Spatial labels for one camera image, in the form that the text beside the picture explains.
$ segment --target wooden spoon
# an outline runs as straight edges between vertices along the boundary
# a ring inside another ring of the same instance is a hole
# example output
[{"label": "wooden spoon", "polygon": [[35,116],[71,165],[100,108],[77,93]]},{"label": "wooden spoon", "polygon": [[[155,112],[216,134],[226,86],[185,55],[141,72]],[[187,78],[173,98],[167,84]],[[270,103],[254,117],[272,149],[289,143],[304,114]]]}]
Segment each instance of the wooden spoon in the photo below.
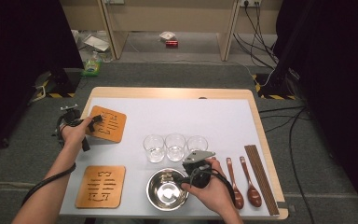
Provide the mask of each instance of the wooden spoon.
[{"label": "wooden spoon", "polygon": [[260,207],[261,203],[263,202],[261,200],[260,193],[257,191],[255,186],[252,184],[251,177],[249,176],[248,168],[246,167],[246,160],[244,157],[240,157],[242,169],[245,172],[246,178],[248,179],[249,188],[248,188],[248,199],[251,205],[254,207]]},{"label": "wooden spoon", "polygon": [[227,162],[229,177],[231,178],[232,188],[234,189],[234,196],[235,196],[235,204],[234,205],[236,208],[242,209],[243,208],[243,196],[240,193],[240,191],[238,190],[237,185],[235,184],[234,171],[232,169],[231,158],[227,158],[226,162]]}]

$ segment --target red object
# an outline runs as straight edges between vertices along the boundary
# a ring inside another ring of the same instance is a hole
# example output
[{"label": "red object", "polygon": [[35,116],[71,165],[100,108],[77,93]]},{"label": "red object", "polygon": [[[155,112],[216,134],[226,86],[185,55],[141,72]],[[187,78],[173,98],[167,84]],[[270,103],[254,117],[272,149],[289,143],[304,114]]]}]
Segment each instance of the red object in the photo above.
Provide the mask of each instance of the red object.
[{"label": "red object", "polygon": [[167,40],[167,41],[165,41],[165,47],[166,48],[177,48],[178,41],[177,40]]}]

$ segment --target bowl rim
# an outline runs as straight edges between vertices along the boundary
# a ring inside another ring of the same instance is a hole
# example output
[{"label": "bowl rim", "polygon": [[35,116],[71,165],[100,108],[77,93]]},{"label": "bowl rim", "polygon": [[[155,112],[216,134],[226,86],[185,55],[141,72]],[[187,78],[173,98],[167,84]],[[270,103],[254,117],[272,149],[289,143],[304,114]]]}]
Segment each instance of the bowl rim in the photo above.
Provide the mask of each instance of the bowl rim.
[{"label": "bowl rim", "polygon": [[147,185],[146,185],[146,195],[147,195],[147,199],[149,200],[149,202],[150,202],[154,207],[156,207],[158,210],[160,210],[160,211],[173,211],[173,210],[176,210],[176,209],[180,208],[183,204],[185,204],[185,202],[187,201],[187,198],[188,198],[188,191],[185,191],[185,190],[183,190],[183,189],[181,189],[181,188],[179,187],[180,190],[182,190],[182,191],[184,191],[184,192],[186,193],[186,196],[185,196],[185,198],[183,199],[182,202],[180,202],[177,206],[175,206],[175,207],[173,207],[173,208],[161,208],[161,207],[156,206],[156,205],[152,202],[152,200],[150,199],[150,195],[149,195],[150,182],[152,181],[153,177],[154,177],[155,175],[157,175],[158,173],[162,173],[163,171],[166,171],[166,170],[169,170],[169,171],[171,171],[171,172],[176,172],[176,173],[178,173],[179,175],[181,175],[182,177],[185,177],[185,175],[182,174],[182,172],[180,172],[180,171],[178,171],[178,170],[176,170],[176,169],[174,169],[174,168],[171,168],[171,167],[162,168],[162,169],[156,171],[155,173],[153,173],[153,174],[150,176],[149,180],[147,181]]}]

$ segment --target green bottle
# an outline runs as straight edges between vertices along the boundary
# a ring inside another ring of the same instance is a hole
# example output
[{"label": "green bottle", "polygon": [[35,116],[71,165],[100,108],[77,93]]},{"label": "green bottle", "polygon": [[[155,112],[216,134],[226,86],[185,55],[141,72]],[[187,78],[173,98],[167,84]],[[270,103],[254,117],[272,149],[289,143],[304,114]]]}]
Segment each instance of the green bottle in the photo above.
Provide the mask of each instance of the green bottle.
[{"label": "green bottle", "polygon": [[92,57],[87,59],[82,73],[85,77],[96,77],[100,73],[101,59],[97,51],[92,52]]}]

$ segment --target white tabletop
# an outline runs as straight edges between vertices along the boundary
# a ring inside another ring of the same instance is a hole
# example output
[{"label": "white tabletop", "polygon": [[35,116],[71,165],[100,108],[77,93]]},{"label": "white tabletop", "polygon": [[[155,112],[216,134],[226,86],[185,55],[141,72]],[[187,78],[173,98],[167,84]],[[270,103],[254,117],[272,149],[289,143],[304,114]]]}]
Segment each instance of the white tabletop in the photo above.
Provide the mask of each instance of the white tabletop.
[{"label": "white tabletop", "polygon": [[[220,160],[227,177],[226,157],[233,160],[235,179],[242,195],[245,196],[244,208],[240,210],[242,217],[270,217],[265,203],[260,208],[255,208],[246,200],[248,184],[241,168],[240,156],[245,156],[253,183],[258,189],[259,187],[243,147],[256,145],[266,168],[247,100],[93,98],[90,108],[94,105],[127,115],[123,138],[120,143],[112,143],[88,137],[91,150],[80,152],[76,159],[77,168],[71,174],[61,215],[218,218],[215,212],[208,210],[192,195],[182,207],[171,212],[159,211],[147,200],[145,187],[150,176],[157,170],[172,167],[185,172],[181,162],[172,162],[167,158],[160,163],[149,162],[142,145],[144,138],[151,133],[163,136],[169,133],[181,133],[186,138],[192,135],[204,136],[209,143],[208,150],[216,153],[216,158]],[[121,204],[118,208],[78,209],[75,207],[84,171],[90,165],[126,167]]]}]

